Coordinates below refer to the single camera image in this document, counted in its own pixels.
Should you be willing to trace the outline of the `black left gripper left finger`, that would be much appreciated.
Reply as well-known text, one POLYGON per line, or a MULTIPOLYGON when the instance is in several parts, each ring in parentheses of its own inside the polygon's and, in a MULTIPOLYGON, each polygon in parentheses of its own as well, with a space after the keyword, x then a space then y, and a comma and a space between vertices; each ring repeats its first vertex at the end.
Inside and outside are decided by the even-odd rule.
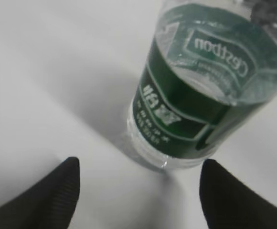
POLYGON ((67 229, 79 195, 79 159, 69 157, 28 190, 0 206, 0 229, 67 229))

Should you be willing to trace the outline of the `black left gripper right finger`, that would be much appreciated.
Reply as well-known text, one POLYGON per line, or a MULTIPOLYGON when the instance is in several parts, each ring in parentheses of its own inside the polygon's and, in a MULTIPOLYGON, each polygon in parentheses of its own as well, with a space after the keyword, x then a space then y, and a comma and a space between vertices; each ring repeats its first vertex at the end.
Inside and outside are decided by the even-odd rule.
POLYGON ((213 159, 202 165, 199 196, 210 229, 277 229, 277 207, 213 159))

